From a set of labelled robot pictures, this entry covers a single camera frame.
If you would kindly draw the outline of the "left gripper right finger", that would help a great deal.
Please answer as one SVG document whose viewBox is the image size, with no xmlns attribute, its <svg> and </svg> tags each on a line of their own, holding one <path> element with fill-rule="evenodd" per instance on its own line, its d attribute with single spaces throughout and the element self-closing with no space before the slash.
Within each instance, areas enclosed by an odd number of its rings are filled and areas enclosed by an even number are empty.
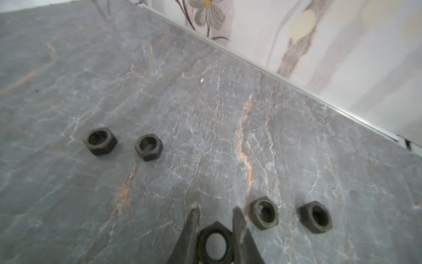
<svg viewBox="0 0 422 264">
<path fill-rule="evenodd" d="M 238 206 L 233 209 L 233 242 L 235 264 L 264 264 L 245 217 Z"/>
</svg>

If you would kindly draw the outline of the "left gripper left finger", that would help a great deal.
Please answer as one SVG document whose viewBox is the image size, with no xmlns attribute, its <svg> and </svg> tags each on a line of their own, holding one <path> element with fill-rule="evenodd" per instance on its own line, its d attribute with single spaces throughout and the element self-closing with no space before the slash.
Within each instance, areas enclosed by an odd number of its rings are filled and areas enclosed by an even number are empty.
<svg viewBox="0 0 422 264">
<path fill-rule="evenodd" d="M 200 208 L 192 209 L 184 224 L 167 264 L 197 264 L 198 234 L 200 228 Z"/>
</svg>

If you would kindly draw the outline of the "black hex nut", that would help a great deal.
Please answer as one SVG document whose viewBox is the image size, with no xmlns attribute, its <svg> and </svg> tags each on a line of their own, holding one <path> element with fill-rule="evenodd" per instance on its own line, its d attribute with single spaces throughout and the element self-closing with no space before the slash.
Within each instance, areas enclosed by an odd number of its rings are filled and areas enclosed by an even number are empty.
<svg viewBox="0 0 422 264">
<path fill-rule="evenodd" d="M 326 233 L 333 227 L 329 210 L 318 201 L 309 202 L 299 208 L 301 223 L 312 233 Z"/>
<path fill-rule="evenodd" d="M 279 223 L 278 207 L 266 196 L 250 203 L 248 216 L 254 225 L 262 231 Z"/>
<path fill-rule="evenodd" d="M 145 161 L 156 160 L 163 150 L 163 143 L 155 134 L 141 136 L 135 144 L 135 151 Z"/>
<path fill-rule="evenodd" d="M 84 140 L 87 149 L 95 156 L 110 154 L 117 143 L 117 138 L 106 127 L 91 130 Z"/>
<path fill-rule="evenodd" d="M 225 253 L 219 259 L 214 259 L 207 253 L 206 242 L 212 234 L 221 235 L 225 242 Z M 231 264 L 234 261 L 234 242 L 232 236 L 232 232 L 218 221 L 201 230 L 198 236 L 197 246 L 200 262 L 203 264 Z"/>
</svg>

